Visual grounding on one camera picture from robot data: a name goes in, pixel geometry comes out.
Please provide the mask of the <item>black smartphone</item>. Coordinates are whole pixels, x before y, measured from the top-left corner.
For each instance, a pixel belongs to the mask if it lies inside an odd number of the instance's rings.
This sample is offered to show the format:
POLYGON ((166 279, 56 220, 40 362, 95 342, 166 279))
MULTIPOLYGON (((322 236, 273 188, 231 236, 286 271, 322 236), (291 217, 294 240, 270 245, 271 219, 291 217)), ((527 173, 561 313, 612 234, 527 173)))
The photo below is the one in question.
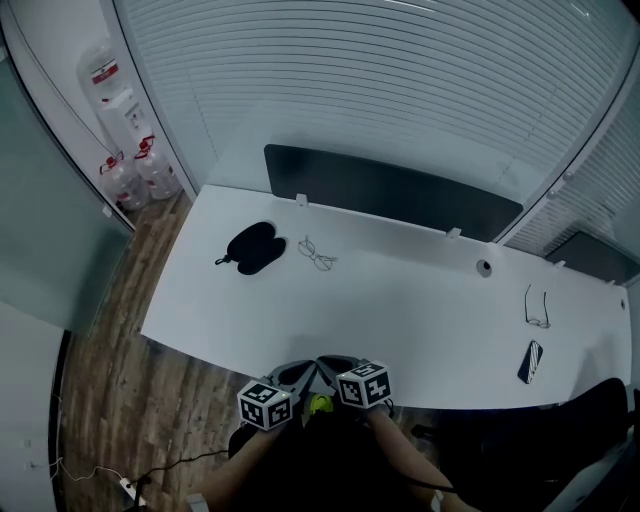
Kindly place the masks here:
POLYGON ((517 377, 526 385, 529 385, 539 367, 543 354, 542 346, 532 340, 526 350, 521 365, 517 372, 517 377))

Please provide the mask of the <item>short dark desk partition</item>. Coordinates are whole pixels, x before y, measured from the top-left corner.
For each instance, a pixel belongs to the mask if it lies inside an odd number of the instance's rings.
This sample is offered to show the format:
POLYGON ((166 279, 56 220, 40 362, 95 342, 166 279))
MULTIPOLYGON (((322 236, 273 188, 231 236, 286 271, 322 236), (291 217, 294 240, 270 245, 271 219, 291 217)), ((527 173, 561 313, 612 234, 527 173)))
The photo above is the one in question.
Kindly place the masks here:
POLYGON ((605 282, 625 285, 640 276, 640 262, 584 232, 577 232, 545 256, 551 263, 605 282))

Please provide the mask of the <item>dark-framed eyeglasses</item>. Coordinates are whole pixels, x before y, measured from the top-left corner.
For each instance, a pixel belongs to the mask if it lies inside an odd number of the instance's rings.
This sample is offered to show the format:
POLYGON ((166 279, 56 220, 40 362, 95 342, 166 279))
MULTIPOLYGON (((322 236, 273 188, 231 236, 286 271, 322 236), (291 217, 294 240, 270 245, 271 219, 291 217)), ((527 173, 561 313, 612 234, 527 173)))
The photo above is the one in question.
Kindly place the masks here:
POLYGON ((539 318, 535 318, 533 316, 531 316, 529 314, 529 307, 528 307, 528 296, 529 296, 529 292, 531 290, 531 284, 529 284, 525 290, 524 293, 524 315, 525 315, 525 322, 529 325, 541 328, 541 329, 549 329, 551 327, 551 323, 550 323, 550 319, 549 319, 549 313, 548 313, 548 308, 547 308, 547 292, 543 291, 542 292, 542 307, 543 307, 543 312, 544 312, 544 318, 543 319, 539 319, 539 318))

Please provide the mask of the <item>thin wire eyeglasses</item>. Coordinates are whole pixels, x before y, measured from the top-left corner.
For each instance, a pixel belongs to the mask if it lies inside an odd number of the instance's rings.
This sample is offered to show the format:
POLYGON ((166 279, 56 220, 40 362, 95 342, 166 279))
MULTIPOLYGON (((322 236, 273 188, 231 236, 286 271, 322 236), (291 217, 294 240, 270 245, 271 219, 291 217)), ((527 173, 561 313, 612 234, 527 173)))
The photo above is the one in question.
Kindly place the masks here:
POLYGON ((299 241, 297 247, 299 253, 310 259, 315 267, 320 271, 330 271, 333 265, 338 261, 337 257, 320 254, 308 236, 305 236, 303 240, 299 241))

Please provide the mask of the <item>person's black clothing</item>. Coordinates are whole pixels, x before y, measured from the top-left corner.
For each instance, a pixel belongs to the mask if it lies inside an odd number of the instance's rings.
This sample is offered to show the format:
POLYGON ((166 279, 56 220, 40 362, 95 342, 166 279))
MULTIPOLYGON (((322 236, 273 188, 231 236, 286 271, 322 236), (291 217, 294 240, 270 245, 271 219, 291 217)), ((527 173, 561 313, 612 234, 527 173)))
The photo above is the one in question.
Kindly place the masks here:
POLYGON ((292 421, 245 482, 232 512, 478 512, 437 492, 430 505, 400 482, 367 420, 318 413, 292 421))

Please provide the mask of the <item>frosted glass door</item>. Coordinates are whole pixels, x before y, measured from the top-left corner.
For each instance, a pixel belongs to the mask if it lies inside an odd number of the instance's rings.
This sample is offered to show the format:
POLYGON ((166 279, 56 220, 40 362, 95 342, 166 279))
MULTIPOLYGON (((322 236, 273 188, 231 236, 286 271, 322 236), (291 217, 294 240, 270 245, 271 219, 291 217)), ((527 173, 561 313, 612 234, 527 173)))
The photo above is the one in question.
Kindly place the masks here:
POLYGON ((0 301, 87 333, 131 237, 45 122, 0 30, 0 301))

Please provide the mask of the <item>white power strip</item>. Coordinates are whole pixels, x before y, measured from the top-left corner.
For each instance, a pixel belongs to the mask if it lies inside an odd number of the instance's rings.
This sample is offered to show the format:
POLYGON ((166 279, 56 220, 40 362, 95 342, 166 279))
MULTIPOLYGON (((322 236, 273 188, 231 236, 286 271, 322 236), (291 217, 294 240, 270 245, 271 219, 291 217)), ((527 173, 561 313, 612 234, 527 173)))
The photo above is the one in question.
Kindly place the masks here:
POLYGON ((132 505, 125 512, 138 512, 147 506, 147 502, 142 496, 142 488, 137 488, 136 485, 126 477, 119 480, 119 485, 132 500, 132 505))

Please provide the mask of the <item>black office chair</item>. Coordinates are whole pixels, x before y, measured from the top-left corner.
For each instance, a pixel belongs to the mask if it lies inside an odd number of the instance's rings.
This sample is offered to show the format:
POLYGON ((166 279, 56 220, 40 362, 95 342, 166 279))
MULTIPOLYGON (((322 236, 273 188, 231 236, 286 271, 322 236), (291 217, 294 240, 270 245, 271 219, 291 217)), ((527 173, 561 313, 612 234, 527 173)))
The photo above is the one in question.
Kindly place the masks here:
POLYGON ((624 384, 607 379, 560 405, 445 410, 411 433, 432 442, 459 497, 482 512, 542 512, 632 425, 624 384))

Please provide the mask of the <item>long dark desk partition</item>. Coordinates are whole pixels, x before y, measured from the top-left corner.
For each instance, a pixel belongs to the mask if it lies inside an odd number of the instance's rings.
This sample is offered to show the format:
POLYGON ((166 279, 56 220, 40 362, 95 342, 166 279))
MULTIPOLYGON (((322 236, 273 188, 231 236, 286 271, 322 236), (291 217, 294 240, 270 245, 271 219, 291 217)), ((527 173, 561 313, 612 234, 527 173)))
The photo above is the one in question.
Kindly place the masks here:
POLYGON ((272 193, 491 242, 523 211, 517 202, 443 177, 338 153, 268 144, 272 193))

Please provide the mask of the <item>black glasses case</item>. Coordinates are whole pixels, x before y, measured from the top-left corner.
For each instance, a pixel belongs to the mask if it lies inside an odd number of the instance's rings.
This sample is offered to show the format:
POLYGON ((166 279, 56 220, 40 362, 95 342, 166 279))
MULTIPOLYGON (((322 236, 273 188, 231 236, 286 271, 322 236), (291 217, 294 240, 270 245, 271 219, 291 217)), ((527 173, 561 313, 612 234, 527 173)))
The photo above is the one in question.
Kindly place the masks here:
POLYGON ((275 226, 266 221, 255 223, 236 235, 228 244, 226 254, 215 265, 235 262, 237 271, 251 276, 279 259, 287 241, 276 235, 275 226))

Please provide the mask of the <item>large dispenser water bottle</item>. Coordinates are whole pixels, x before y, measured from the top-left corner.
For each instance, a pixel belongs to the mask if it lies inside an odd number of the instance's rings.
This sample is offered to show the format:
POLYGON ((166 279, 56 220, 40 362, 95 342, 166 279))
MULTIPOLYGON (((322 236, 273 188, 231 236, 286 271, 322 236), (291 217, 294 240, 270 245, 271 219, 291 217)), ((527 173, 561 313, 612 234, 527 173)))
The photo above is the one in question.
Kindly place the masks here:
POLYGON ((128 86, 109 38, 96 41, 82 53, 76 74, 87 99, 96 108, 109 103, 128 86))

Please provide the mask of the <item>person's right forearm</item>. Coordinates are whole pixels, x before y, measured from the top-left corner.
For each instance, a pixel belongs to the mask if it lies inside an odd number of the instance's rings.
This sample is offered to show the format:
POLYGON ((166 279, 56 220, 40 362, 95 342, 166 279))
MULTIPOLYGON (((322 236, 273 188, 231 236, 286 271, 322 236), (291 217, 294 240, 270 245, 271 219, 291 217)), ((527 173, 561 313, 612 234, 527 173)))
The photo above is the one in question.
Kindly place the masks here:
POLYGON ((421 502, 430 505, 437 492, 443 497, 452 495, 451 482, 434 466, 403 434, 389 417, 384 407, 374 407, 366 412, 367 423, 400 482, 421 502))

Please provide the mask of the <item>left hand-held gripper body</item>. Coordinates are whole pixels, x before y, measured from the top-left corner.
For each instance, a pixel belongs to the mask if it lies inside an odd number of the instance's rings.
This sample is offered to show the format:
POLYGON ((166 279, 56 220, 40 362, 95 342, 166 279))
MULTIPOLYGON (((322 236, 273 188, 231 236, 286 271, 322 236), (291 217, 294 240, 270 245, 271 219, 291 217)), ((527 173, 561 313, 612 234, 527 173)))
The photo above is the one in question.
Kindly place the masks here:
POLYGON ((293 418, 301 385, 284 384, 275 377, 249 381, 237 394, 242 421, 262 431, 270 431, 293 418))

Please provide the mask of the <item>person's left forearm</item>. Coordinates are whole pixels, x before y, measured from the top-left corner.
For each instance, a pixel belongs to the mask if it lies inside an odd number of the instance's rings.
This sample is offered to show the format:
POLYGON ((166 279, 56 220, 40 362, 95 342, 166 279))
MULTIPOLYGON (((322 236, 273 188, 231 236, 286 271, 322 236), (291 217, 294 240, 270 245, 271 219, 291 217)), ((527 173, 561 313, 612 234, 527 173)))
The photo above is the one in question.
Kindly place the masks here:
POLYGON ((243 424, 229 440, 229 459, 185 499, 181 512, 226 512, 281 432, 243 424))

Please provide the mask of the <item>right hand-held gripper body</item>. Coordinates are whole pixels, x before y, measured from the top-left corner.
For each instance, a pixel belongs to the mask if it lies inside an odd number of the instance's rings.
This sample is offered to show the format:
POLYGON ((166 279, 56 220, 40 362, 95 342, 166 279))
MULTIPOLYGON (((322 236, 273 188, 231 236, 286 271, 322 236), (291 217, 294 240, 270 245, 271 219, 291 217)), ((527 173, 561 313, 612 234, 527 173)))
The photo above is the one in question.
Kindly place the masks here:
POLYGON ((338 397, 343 405, 371 409, 392 396, 389 368, 380 361, 360 360, 349 372, 337 376, 338 397))

